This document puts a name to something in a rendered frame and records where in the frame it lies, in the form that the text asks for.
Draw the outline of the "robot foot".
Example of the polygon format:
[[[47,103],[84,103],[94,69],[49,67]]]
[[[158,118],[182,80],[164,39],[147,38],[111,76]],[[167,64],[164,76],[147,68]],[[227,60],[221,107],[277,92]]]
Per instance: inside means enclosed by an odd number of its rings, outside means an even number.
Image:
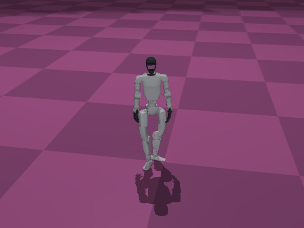
[[[146,162],[146,164],[144,165],[144,167],[143,167],[143,170],[148,170],[148,169],[150,169],[150,167],[151,167],[151,165],[153,164],[153,161],[151,160],[151,162],[149,163],[149,162]]]
[[[165,158],[162,158],[162,157],[160,157],[158,155],[156,157],[153,157],[153,155],[151,155],[151,159],[158,160],[158,161],[165,161],[166,160]]]

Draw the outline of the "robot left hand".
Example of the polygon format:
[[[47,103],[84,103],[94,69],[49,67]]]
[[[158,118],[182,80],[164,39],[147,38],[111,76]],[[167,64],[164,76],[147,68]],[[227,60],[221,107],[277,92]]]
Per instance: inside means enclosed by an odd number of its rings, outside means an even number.
[[[168,112],[168,117],[167,117],[167,121],[165,123],[167,123],[171,117],[171,113],[172,113],[171,108],[169,108],[167,112]]]

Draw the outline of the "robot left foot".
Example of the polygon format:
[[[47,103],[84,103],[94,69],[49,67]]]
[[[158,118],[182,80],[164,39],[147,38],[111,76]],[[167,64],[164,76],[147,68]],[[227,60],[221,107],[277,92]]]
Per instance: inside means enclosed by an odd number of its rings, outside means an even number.
[[[166,160],[165,158],[162,158],[162,157],[160,157],[158,155],[156,157],[153,157],[153,155],[151,155],[151,159],[158,160],[158,161],[165,161]]]

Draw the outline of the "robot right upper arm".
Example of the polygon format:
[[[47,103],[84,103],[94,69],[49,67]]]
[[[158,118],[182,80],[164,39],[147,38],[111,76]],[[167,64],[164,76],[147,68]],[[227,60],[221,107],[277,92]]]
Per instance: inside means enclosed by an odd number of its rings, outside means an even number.
[[[143,75],[136,76],[135,78],[135,98],[140,99],[141,98],[141,82],[142,82]]]

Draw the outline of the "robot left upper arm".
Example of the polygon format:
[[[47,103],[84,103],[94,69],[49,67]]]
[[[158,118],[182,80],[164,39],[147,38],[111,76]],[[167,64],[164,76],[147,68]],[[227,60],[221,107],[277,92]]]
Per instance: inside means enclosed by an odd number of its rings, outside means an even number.
[[[163,81],[163,88],[164,88],[164,97],[170,97],[170,91],[169,91],[169,81],[168,81],[168,77],[165,74],[160,74],[161,79]]]

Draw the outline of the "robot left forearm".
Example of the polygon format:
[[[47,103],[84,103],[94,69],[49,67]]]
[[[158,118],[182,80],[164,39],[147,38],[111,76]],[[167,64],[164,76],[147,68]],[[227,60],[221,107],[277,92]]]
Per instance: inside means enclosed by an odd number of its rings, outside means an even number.
[[[171,110],[172,110],[171,96],[170,97],[166,97],[165,100],[166,100],[167,110],[169,108],[171,108]]]

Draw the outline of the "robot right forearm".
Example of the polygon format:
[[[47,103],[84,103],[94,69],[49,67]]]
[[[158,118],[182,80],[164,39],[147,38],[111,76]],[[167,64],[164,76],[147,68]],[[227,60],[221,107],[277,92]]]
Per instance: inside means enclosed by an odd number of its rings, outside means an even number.
[[[139,101],[140,99],[135,98],[135,94],[134,94],[134,109],[133,111],[136,113],[136,110],[139,111]]]

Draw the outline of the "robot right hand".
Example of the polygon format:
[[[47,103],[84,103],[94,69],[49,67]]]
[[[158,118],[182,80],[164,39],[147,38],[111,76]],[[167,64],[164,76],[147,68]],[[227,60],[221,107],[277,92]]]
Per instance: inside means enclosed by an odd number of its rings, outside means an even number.
[[[138,110],[136,110],[136,113],[133,112],[133,117],[134,117],[135,121],[139,123]]]

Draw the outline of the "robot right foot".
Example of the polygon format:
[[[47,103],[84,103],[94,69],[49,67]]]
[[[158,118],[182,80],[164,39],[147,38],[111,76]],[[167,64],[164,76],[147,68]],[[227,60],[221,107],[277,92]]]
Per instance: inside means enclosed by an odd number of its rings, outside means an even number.
[[[153,164],[153,161],[151,160],[151,162],[149,163],[149,162],[146,162],[146,164],[144,165],[144,167],[143,167],[143,170],[148,170],[148,169],[150,169],[150,167],[151,167],[151,165]]]

